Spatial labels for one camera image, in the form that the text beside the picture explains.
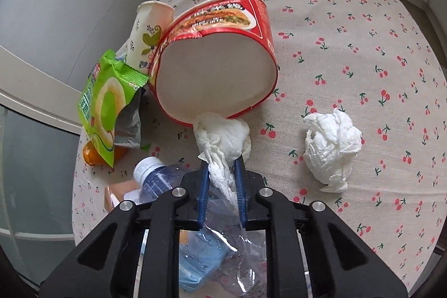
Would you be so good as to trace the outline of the orange sausage pack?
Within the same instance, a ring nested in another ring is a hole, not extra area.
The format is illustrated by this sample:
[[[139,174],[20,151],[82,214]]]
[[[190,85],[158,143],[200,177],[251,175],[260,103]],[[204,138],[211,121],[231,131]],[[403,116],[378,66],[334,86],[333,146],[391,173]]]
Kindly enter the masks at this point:
[[[114,162],[120,161],[128,152],[127,148],[114,148]],[[89,166],[113,166],[114,164],[107,163],[103,157],[96,151],[93,143],[88,141],[83,147],[83,159]]]

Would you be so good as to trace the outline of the crumpled white tissue ball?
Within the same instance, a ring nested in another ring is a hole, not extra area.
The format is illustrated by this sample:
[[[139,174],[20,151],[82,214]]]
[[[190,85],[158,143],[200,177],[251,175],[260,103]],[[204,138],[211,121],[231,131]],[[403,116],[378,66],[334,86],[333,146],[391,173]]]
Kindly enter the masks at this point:
[[[353,161],[362,149],[362,132],[347,113],[338,109],[311,113],[303,122],[308,128],[303,158],[312,175],[324,185],[320,190],[345,192]]]

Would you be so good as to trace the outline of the cherry print tablecloth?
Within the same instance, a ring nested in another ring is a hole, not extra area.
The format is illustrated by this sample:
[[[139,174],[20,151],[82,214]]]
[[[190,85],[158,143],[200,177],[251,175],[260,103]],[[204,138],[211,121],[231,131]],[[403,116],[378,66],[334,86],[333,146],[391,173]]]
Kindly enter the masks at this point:
[[[246,167],[298,203],[324,201],[415,290],[446,221],[446,79],[428,40],[399,0],[264,1],[279,81],[244,116]],[[363,138],[340,194],[303,159],[304,118],[334,110]]]

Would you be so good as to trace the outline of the floral paper cup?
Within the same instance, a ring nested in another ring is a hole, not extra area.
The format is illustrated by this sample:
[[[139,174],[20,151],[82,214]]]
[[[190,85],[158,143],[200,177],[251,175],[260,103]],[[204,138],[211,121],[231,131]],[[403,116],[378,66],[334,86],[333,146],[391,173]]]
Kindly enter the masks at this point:
[[[174,8],[161,1],[145,1],[136,17],[127,43],[126,63],[148,74],[162,35],[173,21]]]

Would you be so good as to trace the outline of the green snack wrapper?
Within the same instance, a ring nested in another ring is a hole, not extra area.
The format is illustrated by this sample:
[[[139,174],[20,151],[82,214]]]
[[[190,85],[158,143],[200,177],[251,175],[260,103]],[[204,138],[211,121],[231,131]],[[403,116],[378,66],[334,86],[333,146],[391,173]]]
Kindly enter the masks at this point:
[[[93,67],[78,103],[80,122],[106,165],[115,162],[116,124],[120,113],[146,85],[148,76],[106,51]]]

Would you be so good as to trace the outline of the clear plastic water bottle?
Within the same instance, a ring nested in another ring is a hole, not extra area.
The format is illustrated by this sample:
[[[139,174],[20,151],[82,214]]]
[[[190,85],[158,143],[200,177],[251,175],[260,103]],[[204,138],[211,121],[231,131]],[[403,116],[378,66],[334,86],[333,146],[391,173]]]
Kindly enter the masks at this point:
[[[162,193],[180,185],[189,170],[165,166],[157,157],[138,162],[133,177],[139,184],[138,204],[155,201]],[[180,233],[180,288],[191,294],[209,281],[217,281],[235,297],[265,297],[265,234],[242,229],[239,214],[214,186],[209,188],[203,228]]]

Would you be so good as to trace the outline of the white tissue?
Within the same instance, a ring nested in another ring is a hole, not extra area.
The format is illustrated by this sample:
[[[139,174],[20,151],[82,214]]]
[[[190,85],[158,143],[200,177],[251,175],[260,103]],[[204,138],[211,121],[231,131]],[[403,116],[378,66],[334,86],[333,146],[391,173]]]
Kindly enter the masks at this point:
[[[193,122],[199,159],[208,164],[212,185],[238,209],[234,163],[249,159],[251,139],[249,125],[239,119],[226,119],[218,113],[203,113]]]

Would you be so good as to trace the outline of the white kitchen cabinets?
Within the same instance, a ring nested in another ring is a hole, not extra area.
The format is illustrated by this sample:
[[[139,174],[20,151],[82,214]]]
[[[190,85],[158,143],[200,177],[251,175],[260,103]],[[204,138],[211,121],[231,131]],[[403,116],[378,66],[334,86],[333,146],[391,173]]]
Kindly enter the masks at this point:
[[[74,248],[80,93],[1,49],[1,247],[38,287]]]

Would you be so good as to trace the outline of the red instant noodle bowl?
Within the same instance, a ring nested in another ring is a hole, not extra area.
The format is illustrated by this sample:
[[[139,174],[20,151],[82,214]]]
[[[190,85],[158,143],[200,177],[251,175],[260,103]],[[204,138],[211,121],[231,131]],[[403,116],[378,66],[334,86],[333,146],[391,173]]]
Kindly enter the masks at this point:
[[[263,0],[207,0],[167,28],[149,87],[173,121],[191,126],[206,112],[241,116],[265,101],[279,76]]]

